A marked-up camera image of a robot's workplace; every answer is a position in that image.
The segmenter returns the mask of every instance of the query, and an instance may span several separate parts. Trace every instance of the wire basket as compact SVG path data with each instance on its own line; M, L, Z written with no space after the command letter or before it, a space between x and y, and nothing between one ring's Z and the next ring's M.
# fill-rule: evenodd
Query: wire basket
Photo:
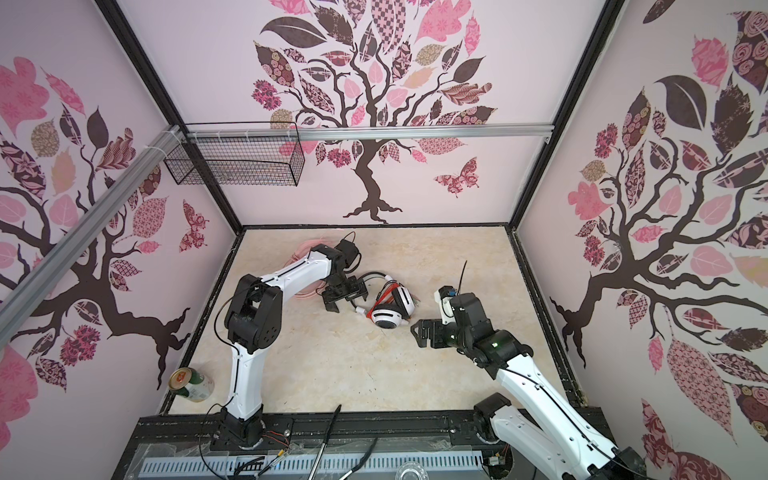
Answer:
M304 152L294 122L249 122L269 124L270 132L243 136L243 131L191 133L187 141L165 158L165 166L179 185L204 183L193 160L202 160L221 185L299 184Z

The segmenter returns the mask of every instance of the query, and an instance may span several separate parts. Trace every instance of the wallpaper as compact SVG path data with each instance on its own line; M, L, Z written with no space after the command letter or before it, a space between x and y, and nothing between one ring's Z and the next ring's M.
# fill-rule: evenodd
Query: wallpaper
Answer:
M5 297L165 123L90 2L17 5L2 27ZM111 474L202 310L215 274L200 272L219 270L232 239L204 187L162 165L144 179L0 353L4 474Z
M590 403L653 478L766 474L767 58L755 2L632 3L521 226Z
M555 3L122 7L185 120L269 121L274 128L295 121L306 129L551 121L602 6ZM178 34L185 51L160 31ZM508 139L501 149L497 139L303 141L306 164L297 188L224 190L238 217L251 224L503 222L540 140ZM279 150L288 158L293 144ZM482 178L494 175L506 182L491 190ZM252 208L253 199L276 198L281 215Z

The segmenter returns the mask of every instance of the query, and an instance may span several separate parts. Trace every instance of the tin can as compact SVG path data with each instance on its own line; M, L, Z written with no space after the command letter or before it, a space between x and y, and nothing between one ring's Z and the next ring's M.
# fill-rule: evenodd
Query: tin can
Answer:
M168 388L192 402L202 402L213 392L214 381L195 369L184 367L170 376Z

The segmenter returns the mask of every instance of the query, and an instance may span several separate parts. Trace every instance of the silver metal pole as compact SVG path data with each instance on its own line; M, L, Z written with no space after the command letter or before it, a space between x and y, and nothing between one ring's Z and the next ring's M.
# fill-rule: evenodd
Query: silver metal pole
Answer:
M260 128L254 130L216 130L215 124L188 125L189 138L277 137L291 135L285 129ZM445 138L445 137L548 137L551 124L485 124L440 125L431 127L351 127L351 128L301 128L302 141L314 140L376 140L383 138Z
M78 224L4 300L0 310L0 348L4 347L38 304L54 289L69 267L85 252L104 225L122 207L139 184L178 144L179 127L168 126L136 157Z

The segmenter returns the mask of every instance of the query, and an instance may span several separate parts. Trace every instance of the pink butterfly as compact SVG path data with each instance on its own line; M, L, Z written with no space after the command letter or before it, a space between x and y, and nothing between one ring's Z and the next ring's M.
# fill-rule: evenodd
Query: pink butterfly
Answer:
M184 200L184 216L187 218L187 223L190 224L190 229L181 238L179 243L179 252L189 250L192 247L200 248L205 245L205 236L200 230L205 228L205 224L210 220L205 220L203 214L196 214L194 208Z
M478 176L475 174L475 170L478 169L477 159L475 157L468 161L458 177L454 175L439 175L435 177L435 181L448 187L448 192L455 194L456 198L458 198L458 193L464 190L464 187L478 186Z

